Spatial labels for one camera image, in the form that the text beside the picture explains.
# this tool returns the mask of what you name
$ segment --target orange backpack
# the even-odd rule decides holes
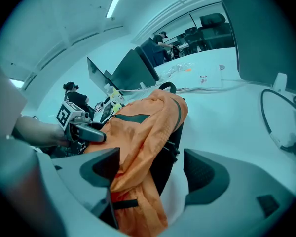
[[[170,92],[161,90],[167,87],[171,87]],[[159,195],[163,187],[156,187],[150,168],[159,152],[173,145],[169,137],[182,127],[187,116],[187,104],[175,92],[172,83],[164,83],[149,97],[129,103],[101,129],[106,141],[91,143],[84,152],[120,148],[119,171],[111,184],[111,199],[115,204],[128,201],[125,207],[115,208],[115,216],[119,229],[131,236],[156,236],[168,226]]]

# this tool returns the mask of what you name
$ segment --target person sitting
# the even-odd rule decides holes
[[[72,102],[84,111],[88,112],[91,120],[93,120],[94,109],[87,105],[89,98],[86,95],[82,95],[77,92],[79,86],[70,81],[67,84],[64,84],[63,89],[66,91],[64,100],[66,102]]]

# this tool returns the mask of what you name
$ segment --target black cable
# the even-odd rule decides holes
[[[293,106],[295,110],[296,110],[296,105],[292,101],[290,101],[289,99],[284,97],[283,95],[277,93],[276,91],[273,91],[271,89],[265,89],[265,90],[262,91],[261,98],[260,98],[262,117],[263,117],[264,124],[266,126],[268,134],[271,134],[272,130],[271,130],[271,128],[270,128],[270,126],[269,126],[269,124],[268,124],[268,122],[266,120],[266,116],[265,116],[265,113],[264,113],[264,105],[263,105],[263,95],[266,92],[271,92],[271,93],[279,96],[280,98],[284,99],[287,103],[289,103],[291,106]],[[287,152],[291,152],[291,150],[292,150],[291,147],[284,147],[284,146],[281,146],[281,149],[284,150],[284,151],[287,151]]]

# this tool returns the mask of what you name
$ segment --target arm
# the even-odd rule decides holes
[[[32,146],[68,146],[64,131],[56,124],[47,124],[29,116],[20,116],[12,135]]]
[[[159,46],[162,46],[162,47],[168,47],[168,48],[172,48],[173,47],[173,45],[167,45],[167,44],[162,43],[162,42],[158,42],[158,45]]]

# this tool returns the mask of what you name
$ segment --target black shirt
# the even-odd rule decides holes
[[[81,109],[88,112],[89,111],[88,105],[85,103],[86,99],[87,99],[87,96],[82,95],[78,92],[68,92],[68,93],[66,93],[65,98],[64,98],[65,101],[72,102],[72,103],[78,105]]]
[[[162,36],[160,34],[156,34],[154,37],[153,37],[153,42],[155,42],[156,44],[158,44],[159,42],[160,43],[163,43],[163,40],[162,40]]]

